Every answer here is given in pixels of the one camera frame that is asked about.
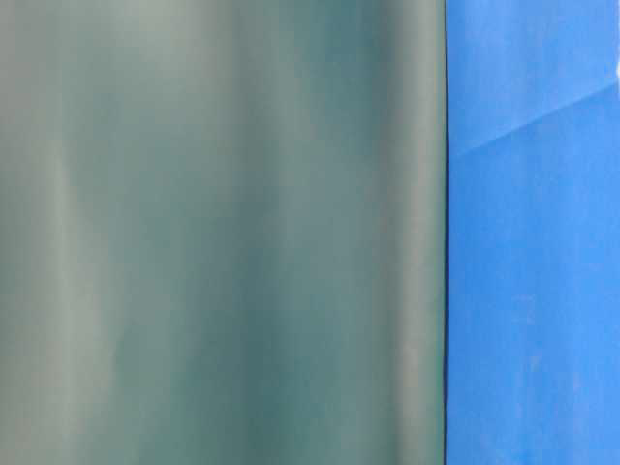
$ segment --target teal fabric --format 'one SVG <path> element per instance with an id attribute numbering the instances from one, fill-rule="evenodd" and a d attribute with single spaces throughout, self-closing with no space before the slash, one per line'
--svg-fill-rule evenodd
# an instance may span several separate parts
<path id="1" fill-rule="evenodd" d="M 0 0 L 0 462 L 441 462 L 441 10 Z"/>

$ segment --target gray-green curtain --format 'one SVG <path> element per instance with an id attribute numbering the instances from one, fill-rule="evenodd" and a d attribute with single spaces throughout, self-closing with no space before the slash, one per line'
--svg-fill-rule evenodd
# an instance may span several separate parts
<path id="1" fill-rule="evenodd" d="M 0 23 L 0 462 L 442 462 L 442 2 Z"/>

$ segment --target blue surface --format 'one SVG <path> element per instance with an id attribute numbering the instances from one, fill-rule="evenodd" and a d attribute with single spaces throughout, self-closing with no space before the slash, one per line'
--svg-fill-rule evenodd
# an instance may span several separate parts
<path id="1" fill-rule="evenodd" d="M 616 9 L 448 1 L 449 465 L 620 463 Z"/>

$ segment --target crease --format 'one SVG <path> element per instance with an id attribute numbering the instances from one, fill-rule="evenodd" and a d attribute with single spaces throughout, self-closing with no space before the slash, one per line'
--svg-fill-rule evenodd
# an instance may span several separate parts
<path id="1" fill-rule="evenodd" d="M 460 159 L 460 158 L 464 157 L 465 155 L 467 155 L 469 153 L 481 150 L 482 148 L 487 147 L 488 145 L 492 144 L 493 142 L 495 142 L 497 140 L 501 140 L 503 138 L 506 138 L 509 135 L 511 135 L 512 133 L 515 133 L 515 132 L 520 131 L 520 130 L 522 130 L 524 128 L 527 128 L 528 126 L 532 126 L 533 124 L 536 124 L 537 122 L 541 121 L 542 119 L 547 118 L 548 116 L 551 116 L 551 115 L 553 115 L 555 113 L 559 113 L 560 111 L 563 111 L 563 110 L 568 109 L 568 108 L 570 108 L 570 107 L 572 107 L 574 105 L 578 105 L 578 104 L 580 104 L 580 103 L 582 103 L 582 102 L 584 102 L 586 100 L 589 100 L 589 99 L 591 99 L 591 98 L 593 98 L 593 97 L 595 97 L 595 96 L 597 96 L 599 94 L 602 94 L 602 93 L 606 92 L 611 87 L 615 87 L 617 85 L 618 85 L 618 80 L 617 79 L 615 79 L 612 82 L 607 82 L 605 85 L 603 85 L 601 87 L 597 87 L 596 89 L 594 89 L 594 90 L 592 90 L 590 92 L 587 92 L 586 94 L 581 95 L 581 96 L 579 96 L 579 97 L 577 97 L 577 98 L 567 102 L 566 104 L 561 105 L 560 107 L 553 108 L 553 109 L 550 109 L 548 111 L 545 111 L 544 113 L 542 113 L 540 115 L 537 115 L 537 116 L 529 119 L 528 121 L 525 121 L 525 122 L 519 124 L 518 126 L 515 126 L 515 127 L 511 128 L 511 129 L 509 129 L 507 131 L 504 131 L 504 132 L 500 133 L 497 136 L 493 136 L 493 137 L 491 137 L 489 139 L 486 139 L 486 140 L 484 140 L 484 141 L 482 141 L 480 143 L 477 143 L 477 144 L 473 145 L 470 148 L 466 148 L 465 150 L 463 150 L 461 152 L 454 153 L 454 155 L 450 156 L 450 158 L 452 160 L 457 160 L 457 159 Z"/>

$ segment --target blue paper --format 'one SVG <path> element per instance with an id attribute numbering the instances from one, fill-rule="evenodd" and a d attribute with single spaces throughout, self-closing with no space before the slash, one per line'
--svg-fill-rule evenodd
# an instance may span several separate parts
<path id="1" fill-rule="evenodd" d="M 449 465 L 620 461 L 615 1 L 456 1 Z"/>

